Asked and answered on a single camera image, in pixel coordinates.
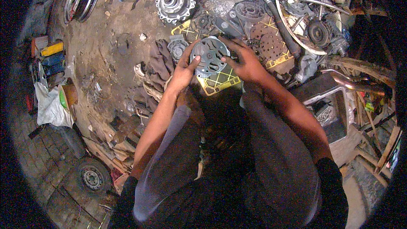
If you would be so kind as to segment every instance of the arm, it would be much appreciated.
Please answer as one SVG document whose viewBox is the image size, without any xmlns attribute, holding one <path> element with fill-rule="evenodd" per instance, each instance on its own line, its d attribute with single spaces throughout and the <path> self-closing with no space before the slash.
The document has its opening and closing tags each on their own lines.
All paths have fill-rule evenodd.
<svg viewBox="0 0 407 229">
<path fill-rule="evenodd" d="M 229 57 L 223 57 L 222 61 L 230 64 L 243 80 L 262 86 L 273 101 L 281 118 L 303 141 L 313 162 L 317 163 L 323 157 L 333 160 L 328 139 L 319 122 L 298 99 L 263 68 L 252 49 L 242 41 L 220 39 L 238 54 L 240 63 Z"/>
<path fill-rule="evenodd" d="M 201 56 L 198 55 L 191 64 L 188 64 L 192 48 L 199 41 L 200 39 L 196 40 L 185 49 L 184 54 L 175 68 L 172 80 L 168 84 L 167 89 L 158 103 L 157 109 L 140 137 L 137 147 L 135 148 L 133 170 L 130 174 L 130 176 L 136 179 L 140 178 L 151 157 L 160 147 L 165 132 L 170 125 L 174 110 L 176 109 L 177 97 L 180 92 L 189 85 L 194 70 L 201 61 Z"/>
</svg>

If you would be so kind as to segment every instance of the blue object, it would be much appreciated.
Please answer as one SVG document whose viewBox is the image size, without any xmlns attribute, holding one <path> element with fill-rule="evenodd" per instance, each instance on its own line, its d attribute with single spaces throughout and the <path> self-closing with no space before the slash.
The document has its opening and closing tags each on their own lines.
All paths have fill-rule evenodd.
<svg viewBox="0 0 407 229">
<path fill-rule="evenodd" d="M 352 37 L 346 28 L 342 28 L 342 35 L 348 43 L 352 43 Z"/>
<path fill-rule="evenodd" d="M 65 56 L 62 52 L 55 53 L 51 56 L 44 58 L 42 61 L 43 66 L 53 66 L 55 64 L 62 64 L 65 60 Z"/>
<path fill-rule="evenodd" d="M 44 72 L 46 76 L 50 76 L 53 74 L 58 74 L 60 72 L 63 72 L 65 70 L 64 63 L 58 63 L 54 64 L 52 66 L 44 66 Z"/>
</svg>

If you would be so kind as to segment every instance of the brown cloth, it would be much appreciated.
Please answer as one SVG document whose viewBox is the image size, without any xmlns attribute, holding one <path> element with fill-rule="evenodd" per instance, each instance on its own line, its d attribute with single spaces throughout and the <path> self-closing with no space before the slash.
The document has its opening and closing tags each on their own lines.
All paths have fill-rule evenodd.
<svg viewBox="0 0 407 229">
<path fill-rule="evenodd" d="M 155 41 L 155 45 L 150 49 L 150 62 L 147 64 L 146 74 L 150 75 L 151 81 L 161 84 L 164 90 L 165 82 L 174 73 L 174 61 L 165 40 Z"/>
<path fill-rule="evenodd" d="M 174 60 L 167 49 L 168 43 L 159 39 L 150 49 L 150 61 L 146 64 L 146 72 L 142 77 L 142 86 L 133 89 L 133 93 L 143 98 L 143 102 L 151 112 L 158 106 L 166 82 L 174 74 Z"/>
</svg>

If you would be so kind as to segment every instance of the bolt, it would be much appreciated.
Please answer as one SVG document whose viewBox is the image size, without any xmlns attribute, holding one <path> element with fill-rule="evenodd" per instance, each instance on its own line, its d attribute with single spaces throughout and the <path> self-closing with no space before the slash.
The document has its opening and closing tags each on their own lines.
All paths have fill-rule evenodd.
<svg viewBox="0 0 407 229">
<path fill-rule="evenodd" d="M 224 22 L 222 22 L 221 27 L 222 28 L 228 28 L 229 24 L 226 21 L 224 21 Z"/>
</svg>

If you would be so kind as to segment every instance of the forearm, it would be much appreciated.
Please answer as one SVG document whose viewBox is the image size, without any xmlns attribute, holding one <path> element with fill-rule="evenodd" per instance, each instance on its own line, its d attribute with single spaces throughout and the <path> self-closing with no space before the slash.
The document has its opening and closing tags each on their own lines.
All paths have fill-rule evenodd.
<svg viewBox="0 0 407 229">
<path fill-rule="evenodd" d="M 310 111 L 267 72 L 260 75 L 257 83 L 264 88 L 282 119 L 303 141 L 314 163 L 323 157 L 332 159 L 328 138 Z"/>
<path fill-rule="evenodd" d="M 140 178 L 151 157 L 160 147 L 173 117 L 177 96 L 178 93 L 173 90 L 167 89 L 164 92 L 157 109 L 140 137 L 134 152 L 134 165 L 130 174 L 136 179 Z"/>
</svg>

